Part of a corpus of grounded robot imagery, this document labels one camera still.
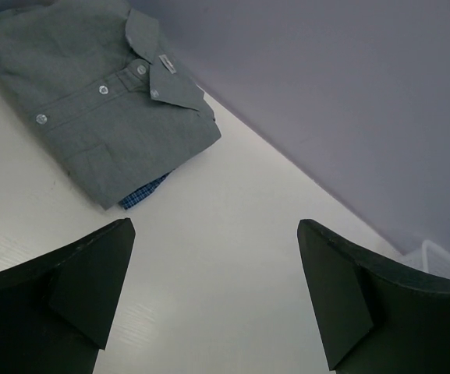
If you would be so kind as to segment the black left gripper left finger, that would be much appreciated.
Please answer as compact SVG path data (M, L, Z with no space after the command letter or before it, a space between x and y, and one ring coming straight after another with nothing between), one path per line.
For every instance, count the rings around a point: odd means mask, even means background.
M119 219L0 272L0 373L92 373L136 232Z

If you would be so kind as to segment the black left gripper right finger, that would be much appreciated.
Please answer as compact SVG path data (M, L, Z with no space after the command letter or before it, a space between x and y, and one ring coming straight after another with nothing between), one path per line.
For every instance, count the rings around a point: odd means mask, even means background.
M450 373L450 280L365 249L318 222L297 238L328 368Z

